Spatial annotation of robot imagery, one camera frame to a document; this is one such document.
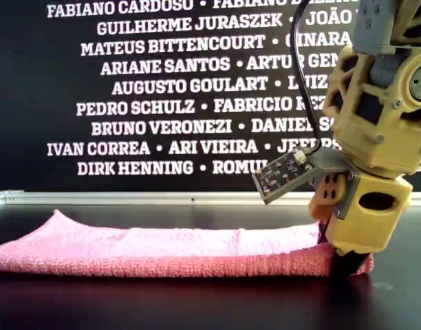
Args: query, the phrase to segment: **printed name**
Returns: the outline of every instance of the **printed name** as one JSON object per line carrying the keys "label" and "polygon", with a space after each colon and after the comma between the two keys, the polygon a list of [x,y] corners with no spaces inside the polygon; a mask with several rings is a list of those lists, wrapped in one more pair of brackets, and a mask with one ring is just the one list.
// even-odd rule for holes
{"label": "printed name", "polygon": [[225,155],[258,153],[254,140],[174,140],[169,147],[169,155]]}
{"label": "printed name", "polygon": [[[310,96],[314,110],[321,110],[325,95]],[[216,98],[213,101],[214,112],[273,112],[304,110],[302,97],[296,97],[296,106],[289,96],[265,98]]]}
{"label": "printed name", "polygon": [[47,156],[125,156],[150,155],[145,141],[126,142],[59,142],[47,143]]}
{"label": "printed name", "polygon": [[131,115],[182,115],[195,113],[194,100],[142,100],[119,102],[76,103],[78,117],[81,116],[125,116]]}
{"label": "printed name", "polygon": [[140,19],[134,21],[103,21],[96,26],[99,36],[115,36],[145,33],[169,33],[188,31],[239,30],[279,28],[282,13],[200,16],[193,23],[192,17],[168,19]]}
{"label": "printed name", "polygon": [[[335,67],[338,61],[337,53],[309,54],[307,56],[308,66],[317,67]],[[299,55],[301,68],[305,67],[305,56]],[[292,57],[285,55],[256,55],[250,56],[246,64],[246,70],[267,70],[267,69],[290,69],[293,67]]]}
{"label": "printed name", "polygon": [[[329,131],[333,125],[333,119],[328,117],[319,118],[319,129]],[[312,132],[313,128],[306,117],[302,118],[252,118],[252,133],[281,133],[281,132]]]}
{"label": "printed name", "polygon": [[192,175],[194,163],[178,161],[78,162],[78,175]]}
{"label": "printed name", "polygon": [[91,135],[186,135],[232,133],[231,119],[140,120],[135,122],[92,122]]}
{"label": "printed name", "polygon": [[166,60],[131,60],[104,62],[101,76],[128,74],[178,74],[186,72],[226,72],[229,57],[168,58]]}
{"label": "printed name", "polygon": [[118,81],[112,95],[227,93],[234,91],[265,91],[267,76],[238,78],[193,78],[166,80]]}
{"label": "printed name", "polygon": [[81,56],[111,56],[178,52],[218,52],[220,50],[255,50],[264,48],[265,34],[204,36],[81,43]]}
{"label": "printed name", "polygon": [[192,10],[193,0],[122,0],[101,1],[92,3],[66,3],[47,5],[47,18],[109,16],[118,14],[139,14],[141,12],[179,12]]}
{"label": "printed name", "polygon": [[[311,0],[313,3],[348,3],[359,0]],[[270,7],[285,6],[286,4],[298,5],[301,0],[213,0],[213,9],[226,8],[249,8],[249,7]]]}

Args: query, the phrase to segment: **pink towel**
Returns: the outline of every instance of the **pink towel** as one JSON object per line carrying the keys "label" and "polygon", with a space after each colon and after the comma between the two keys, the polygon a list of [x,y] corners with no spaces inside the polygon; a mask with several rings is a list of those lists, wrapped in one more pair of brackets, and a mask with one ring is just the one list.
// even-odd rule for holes
{"label": "pink towel", "polygon": [[[317,224],[274,230],[95,228],[58,210],[0,245],[0,270],[120,277],[327,276],[333,253]],[[370,272],[370,257],[359,273]]]}

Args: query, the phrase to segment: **black backdrop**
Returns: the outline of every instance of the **black backdrop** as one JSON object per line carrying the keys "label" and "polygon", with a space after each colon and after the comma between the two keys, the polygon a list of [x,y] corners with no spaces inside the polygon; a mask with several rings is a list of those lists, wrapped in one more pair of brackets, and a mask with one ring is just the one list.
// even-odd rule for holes
{"label": "black backdrop", "polygon": [[[241,164],[242,160],[272,160],[280,152],[277,147],[284,141],[292,139],[312,138],[312,133],[284,131],[274,133],[252,132],[252,118],[265,120],[266,118],[304,118],[305,113],[298,110],[296,97],[298,93],[289,89],[289,78],[293,72],[291,68],[271,68],[249,70],[248,63],[259,56],[285,55],[288,61],[289,49],[285,44],[285,36],[290,31],[290,17],[296,8],[295,0],[288,0],[286,5],[248,7],[249,3],[266,3],[269,1],[227,1],[228,3],[245,4],[242,8],[214,8],[216,3],[208,0],[201,5],[195,0],[190,11],[147,12],[135,14],[114,14],[111,16],[80,16],[80,17],[47,17],[47,4],[44,0],[31,1],[0,1],[0,190],[22,189],[26,191],[253,191],[254,186],[249,174],[213,174],[217,170],[213,161],[223,161],[226,170],[230,171],[234,161]],[[317,76],[320,88],[312,89],[313,96],[323,96],[325,82],[322,75],[328,74],[334,65],[334,55],[343,46],[339,43],[347,42],[346,32],[352,37],[354,24],[347,23],[352,13],[356,14],[358,3],[355,1],[316,0],[307,9],[308,12],[318,12],[318,18],[324,19],[326,11],[337,12],[344,21],[336,24],[335,16],[325,25],[303,24],[302,32],[310,33],[315,37],[314,47],[306,47],[313,40],[301,40],[301,53],[305,57],[304,71],[309,75]],[[262,15],[262,23],[274,23],[273,20],[264,19],[271,13],[282,14],[276,22],[282,26],[256,27],[258,18]],[[218,29],[207,31],[177,31],[165,33],[135,33],[121,35],[98,35],[99,22],[131,21],[147,19],[167,19],[191,17],[193,24],[199,22],[200,17],[234,15],[232,19],[243,19],[242,15],[253,14],[252,27],[243,29]],[[200,38],[210,36],[253,36],[264,35],[261,39],[263,47],[256,49],[228,49],[209,52],[170,52],[159,53],[148,51],[142,54],[112,55],[112,56],[81,56],[81,43],[102,43],[106,41],[139,41],[147,45],[149,39],[178,39]],[[330,37],[339,35],[340,38],[331,41]],[[316,61],[324,59],[324,67],[316,67]],[[229,57],[230,69],[228,71],[197,71],[178,72],[173,74],[128,74],[115,76],[101,76],[105,62],[113,61],[140,61],[161,60],[162,69],[165,68],[166,59],[178,58],[210,58]],[[220,78],[247,76],[267,76],[266,90],[262,91],[234,91],[210,93],[153,93],[140,95],[112,95],[115,82],[136,80],[166,80],[184,79],[189,83],[191,79]],[[275,80],[282,85],[275,86]],[[217,113],[215,112],[214,98],[265,98],[286,97],[293,103],[290,110]],[[195,101],[195,113],[186,114],[132,114],[133,101],[143,100],[185,100]],[[76,103],[78,102],[120,102],[125,101],[129,106],[126,115],[117,116],[77,116]],[[201,109],[201,104],[208,104],[207,109]],[[232,133],[211,134],[154,134],[151,132],[150,121],[160,120],[232,120]],[[147,132],[143,135],[106,135],[92,136],[92,122],[135,122],[143,121]],[[325,141],[331,143],[330,133],[324,132]],[[244,154],[204,154],[200,147],[207,140],[254,140],[257,153]],[[169,154],[173,141],[196,141],[197,153],[192,155]],[[99,142],[127,142],[146,141],[151,152],[150,155],[87,155],[87,145],[90,142],[100,146]],[[49,143],[83,144],[83,155],[49,156],[47,153]],[[193,173],[189,175],[119,175],[118,162],[154,162],[154,161],[191,161]],[[78,175],[78,162],[114,162],[115,175]],[[417,191],[421,191],[421,173],[410,180]]]}

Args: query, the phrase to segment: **circuit board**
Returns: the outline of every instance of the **circuit board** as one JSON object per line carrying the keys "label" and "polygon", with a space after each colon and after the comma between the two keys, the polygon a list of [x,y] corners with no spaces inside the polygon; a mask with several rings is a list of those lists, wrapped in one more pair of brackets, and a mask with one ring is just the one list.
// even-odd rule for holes
{"label": "circuit board", "polygon": [[312,169],[313,165],[308,162],[304,154],[295,151],[282,155],[252,176],[261,198],[269,204],[309,181],[310,178],[307,178],[306,174]]}

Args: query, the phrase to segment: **black cable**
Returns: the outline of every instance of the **black cable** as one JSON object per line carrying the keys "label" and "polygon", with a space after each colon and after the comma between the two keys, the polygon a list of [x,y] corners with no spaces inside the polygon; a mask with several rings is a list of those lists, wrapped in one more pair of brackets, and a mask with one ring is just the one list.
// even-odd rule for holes
{"label": "black cable", "polygon": [[292,29],[290,30],[290,55],[292,57],[292,62],[295,64],[294,75],[296,78],[296,82],[298,83],[299,93],[301,94],[302,101],[305,105],[305,112],[307,113],[308,122],[310,123],[310,125],[312,125],[314,137],[316,138],[316,145],[313,149],[308,151],[308,154],[311,155],[318,151],[321,147],[321,132],[319,130],[319,121],[316,116],[316,113],[314,112],[313,104],[308,93],[307,85],[305,83],[304,73],[301,68],[301,62],[299,61],[298,46],[296,44],[296,37],[299,33],[301,19],[304,10],[307,8],[309,2],[310,0],[302,0],[293,15]]}

